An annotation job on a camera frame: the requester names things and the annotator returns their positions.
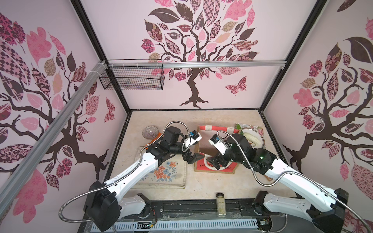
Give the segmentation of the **black vertical frame post left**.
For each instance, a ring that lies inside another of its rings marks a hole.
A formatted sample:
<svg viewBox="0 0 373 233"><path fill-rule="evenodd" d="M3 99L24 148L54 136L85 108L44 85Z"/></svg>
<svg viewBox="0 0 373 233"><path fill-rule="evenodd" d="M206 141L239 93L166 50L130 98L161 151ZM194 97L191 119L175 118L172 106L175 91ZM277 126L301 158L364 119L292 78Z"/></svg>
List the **black vertical frame post left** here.
<svg viewBox="0 0 373 233"><path fill-rule="evenodd" d="M104 50L99 42L99 39L93 29L93 26L91 24L91 22L89 21L89 18L87 16L87 13L84 9L84 6L82 4L82 1L81 0L71 0L71 3L78 15L78 18L99 58L100 61L104 61L104 65L107 66L107 70L108 70L108 75L109 75L109 79L110 79L110 83L112 84L112 86L114 87L114 90L122 104L122 106L124 107L124 110L126 112L126 114L129 114L131 112L131 109L124 97L124 94L123 92L121 91L121 89L119 88L119 84L117 82L117 79L116 77L114 76L112 70L108 67L109 63L108 63L108 59L107 59L107 56L106 54L104 53Z"/></svg>

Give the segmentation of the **red Christmas jute bag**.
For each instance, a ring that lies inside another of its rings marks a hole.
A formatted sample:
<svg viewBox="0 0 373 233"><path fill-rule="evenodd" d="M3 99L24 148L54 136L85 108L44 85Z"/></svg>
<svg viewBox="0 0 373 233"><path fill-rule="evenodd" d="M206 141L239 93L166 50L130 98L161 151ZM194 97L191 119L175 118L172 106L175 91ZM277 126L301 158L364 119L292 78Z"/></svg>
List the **red Christmas jute bag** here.
<svg viewBox="0 0 373 233"><path fill-rule="evenodd" d="M236 168L239 166L237 163L228 162L226 167L220 167L217 170L211 163L207 161L210 157L215 157L218 155L219 151L211 145L208 141L217 131L225 131L229 134L238 133L239 130L233 127L219 127L212 125L198 126L197 132L202 136L202 139L197 145L196 152L203 155L202 160L194 163L195 172L205 172L205 173L220 173L220 174L235 174Z"/></svg>

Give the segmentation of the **white radish with leaves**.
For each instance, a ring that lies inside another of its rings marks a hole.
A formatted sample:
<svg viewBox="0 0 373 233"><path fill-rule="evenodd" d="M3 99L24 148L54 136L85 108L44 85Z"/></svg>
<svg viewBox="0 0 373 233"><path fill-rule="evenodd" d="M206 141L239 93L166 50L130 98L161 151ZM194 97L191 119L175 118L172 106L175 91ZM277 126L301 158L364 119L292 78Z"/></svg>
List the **white radish with leaves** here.
<svg viewBox="0 0 373 233"><path fill-rule="evenodd" d="M264 146L264 130L262 127L237 123L235 129L239 130L239 134L244 136L253 148L262 148Z"/></svg>

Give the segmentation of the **canvas tote bag orange handles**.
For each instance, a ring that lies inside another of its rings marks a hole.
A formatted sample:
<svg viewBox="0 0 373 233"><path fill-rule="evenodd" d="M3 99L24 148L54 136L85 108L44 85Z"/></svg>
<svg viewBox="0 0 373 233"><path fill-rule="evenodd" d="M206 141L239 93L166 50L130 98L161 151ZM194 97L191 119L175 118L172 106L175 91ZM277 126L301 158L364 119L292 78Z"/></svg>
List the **canvas tote bag orange handles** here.
<svg viewBox="0 0 373 233"><path fill-rule="evenodd" d="M175 188L184 189L186 186L187 163L181 155L167 160L155 170L146 174L133 189L145 188Z"/></svg>

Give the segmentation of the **white plate with pattern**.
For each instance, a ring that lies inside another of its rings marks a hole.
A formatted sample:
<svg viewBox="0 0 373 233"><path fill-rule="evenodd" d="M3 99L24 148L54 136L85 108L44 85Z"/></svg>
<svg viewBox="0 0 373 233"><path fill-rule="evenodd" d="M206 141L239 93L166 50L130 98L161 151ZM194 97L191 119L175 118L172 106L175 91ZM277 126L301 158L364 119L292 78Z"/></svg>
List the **white plate with pattern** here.
<svg viewBox="0 0 373 233"><path fill-rule="evenodd" d="M248 140L253 148L265 148L264 138L257 131L252 129L242 129L240 134Z"/></svg>

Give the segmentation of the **black vertical frame post right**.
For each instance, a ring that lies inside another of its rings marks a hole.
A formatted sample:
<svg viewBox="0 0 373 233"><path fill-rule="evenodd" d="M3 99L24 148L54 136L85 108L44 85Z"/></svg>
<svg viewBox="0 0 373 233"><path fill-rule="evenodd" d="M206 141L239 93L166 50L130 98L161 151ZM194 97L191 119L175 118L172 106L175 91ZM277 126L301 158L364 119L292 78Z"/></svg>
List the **black vertical frame post right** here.
<svg viewBox="0 0 373 233"><path fill-rule="evenodd" d="M269 105L272 97L274 96L277 88L279 87L281 81L283 80L285 74L287 73L288 69L292 65L293 61L295 60L297 54L301 50L302 46L304 45L308 35L310 34L313 27L316 25L317 20L322 14L322 11L327 6L327 0L318 0L316 1L311 13L309 14L305 24L303 25L297 39L295 40L291 50L289 51L286 57L285 65L279 70L278 74L276 75L273 83L270 86L269 91L265 95L265 98L259 108L259 112L261 114L264 113L265 109Z"/></svg>

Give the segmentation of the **aluminium rail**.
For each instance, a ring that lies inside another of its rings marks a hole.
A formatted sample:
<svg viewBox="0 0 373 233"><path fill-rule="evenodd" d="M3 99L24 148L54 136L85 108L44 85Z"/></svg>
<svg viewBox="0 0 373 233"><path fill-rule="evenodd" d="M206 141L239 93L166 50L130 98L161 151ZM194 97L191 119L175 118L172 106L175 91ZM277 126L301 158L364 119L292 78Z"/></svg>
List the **aluminium rail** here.
<svg viewBox="0 0 373 233"><path fill-rule="evenodd" d="M183 68L230 68L230 67L284 67L287 62L285 60L252 60L252 61L205 61L205 62L122 62L109 63L109 68L126 68L126 67L153 67L164 69L183 69Z"/></svg>
<svg viewBox="0 0 373 233"><path fill-rule="evenodd" d="M68 120L72 117L78 105L105 69L105 61L100 61L95 65L83 83L79 86L78 90L73 94L71 99L68 100L68 103L65 104L62 111L50 124L46 132L35 143L30 153L21 161L10 178L5 182L1 189L1 216L6 213L10 204L32 175L41 159L47 153L47 150L52 146Z"/></svg>

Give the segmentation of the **black vertical frame post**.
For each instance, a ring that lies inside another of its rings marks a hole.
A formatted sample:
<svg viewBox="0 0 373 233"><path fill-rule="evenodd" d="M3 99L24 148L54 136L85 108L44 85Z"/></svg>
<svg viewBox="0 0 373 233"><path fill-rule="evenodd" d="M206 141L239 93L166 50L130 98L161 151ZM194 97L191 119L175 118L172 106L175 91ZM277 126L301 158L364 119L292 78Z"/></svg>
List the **black vertical frame post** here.
<svg viewBox="0 0 373 233"><path fill-rule="evenodd" d="M126 114L129 114L131 112L131 109L124 97L124 94L123 92L121 91L121 89L119 88L119 84L117 82L117 79L116 77L114 76L112 70L108 67L109 63L108 63L108 59L107 59L107 56L106 54L104 53L104 50L99 42L99 39L93 29L93 26L91 24L91 22L89 21L89 18L87 16L87 13L84 9L84 6L82 4L82 1L81 0L71 0L71 3L78 15L78 18L99 58L100 61L104 61L104 65L107 66L107 70L108 70L108 75L109 75L109 79L110 79L110 83L112 84L112 86L114 87L114 90L122 104L122 106L124 107L124 110L126 112Z"/></svg>
<svg viewBox="0 0 373 233"><path fill-rule="evenodd" d="M311 13L309 14L305 24L303 25L297 39L295 40L291 50L289 51L286 57L285 65L279 70L278 74L276 75L273 83L270 86L269 91L265 95L265 98L259 108L259 112L261 114L264 113L265 109L269 105L272 97L274 96L277 88L279 87L281 81L283 80L285 74L287 73L288 69L292 65L293 61L295 60L297 54L301 50L302 46L304 45L308 35L310 34L313 27L316 25L317 20L322 14L322 11L327 6L327 0L318 0L316 1Z"/></svg>

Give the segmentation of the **floral placemat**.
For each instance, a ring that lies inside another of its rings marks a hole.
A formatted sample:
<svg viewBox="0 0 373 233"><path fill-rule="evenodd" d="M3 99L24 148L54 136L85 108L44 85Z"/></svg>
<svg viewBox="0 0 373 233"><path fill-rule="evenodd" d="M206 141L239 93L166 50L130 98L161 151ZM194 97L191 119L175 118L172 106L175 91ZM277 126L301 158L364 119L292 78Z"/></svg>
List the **floral placemat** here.
<svg viewBox="0 0 373 233"><path fill-rule="evenodd" d="M261 136L264 136L264 129L260 126L256 126L256 125L250 125L250 124L239 124L237 123L235 125L235 129L237 130L242 130L242 129L252 129L252 130L255 130L257 131Z"/></svg>

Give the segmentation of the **aluminium rail left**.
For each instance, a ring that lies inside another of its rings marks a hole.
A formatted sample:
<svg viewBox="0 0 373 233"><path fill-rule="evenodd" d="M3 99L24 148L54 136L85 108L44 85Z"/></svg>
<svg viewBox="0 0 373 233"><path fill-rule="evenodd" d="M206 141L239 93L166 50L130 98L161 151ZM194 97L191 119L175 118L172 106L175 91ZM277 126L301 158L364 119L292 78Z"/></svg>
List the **aluminium rail left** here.
<svg viewBox="0 0 373 233"><path fill-rule="evenodd" d="M1 216L6 213L10 204L32 175L41 159L47 153L47 150L52 146L68 120L72 117L78 105L105 69L105 61L100 61L95 65L83 83L79 86L78 90L73 94L71 99L68 100L68 103L65 104L62 111L50 124L46 132L35 143L30 153L21 161L10 178L5 182L1 189Z"/></svg>

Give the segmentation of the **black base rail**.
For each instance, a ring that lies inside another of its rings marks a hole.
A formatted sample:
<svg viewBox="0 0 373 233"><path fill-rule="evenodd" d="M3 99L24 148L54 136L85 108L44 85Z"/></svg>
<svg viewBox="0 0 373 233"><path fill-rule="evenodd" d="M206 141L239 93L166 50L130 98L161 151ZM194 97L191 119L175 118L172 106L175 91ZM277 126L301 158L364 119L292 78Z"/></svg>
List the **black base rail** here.
<svg viewBox="0 0 373 233"><path fill-rule="evenodd" d="M238 214L241 217L270 218L284 216L284 213L268 212L259 215L252 206L254 199L226 199L226 214ZM173 201L151 201L148 216L137 215L126 216L125 219L149 220L154 217L161 219L166 217L187 217L196 214L212 214L217 216L217 203L215 199L210 200L173 200Z"/></svg>

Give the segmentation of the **spice jar pale contents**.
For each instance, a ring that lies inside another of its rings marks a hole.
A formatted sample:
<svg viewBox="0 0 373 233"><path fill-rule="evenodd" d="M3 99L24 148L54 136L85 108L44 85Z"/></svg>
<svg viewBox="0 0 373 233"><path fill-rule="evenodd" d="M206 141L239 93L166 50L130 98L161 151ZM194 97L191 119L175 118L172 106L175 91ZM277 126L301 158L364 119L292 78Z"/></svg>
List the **spice jar pale contents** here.
<svg viewBox="0 0 373 233"><path fill-rule="evenodd" d="M225 204L225 197L223 193L216 194L216 204L217 204L217 216L226 217L226 204Z"/></svg>

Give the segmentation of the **aluminium rail back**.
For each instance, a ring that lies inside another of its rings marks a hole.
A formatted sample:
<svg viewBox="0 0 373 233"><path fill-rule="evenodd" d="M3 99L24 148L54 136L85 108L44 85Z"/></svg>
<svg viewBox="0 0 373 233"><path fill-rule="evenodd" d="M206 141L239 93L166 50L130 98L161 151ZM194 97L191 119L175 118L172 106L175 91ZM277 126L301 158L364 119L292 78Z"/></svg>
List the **aluminium rail back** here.
<svg viewBox="0 0 373 233"><path fill-rule="evenodd" d="M122 62L109 63L109 68L126 68L126 67L153 67L164 69L183 69L183 68L230 68L230 67L284 67L287 62L285 60L252 60L252 61L205 61L205 62Z"/></svg>

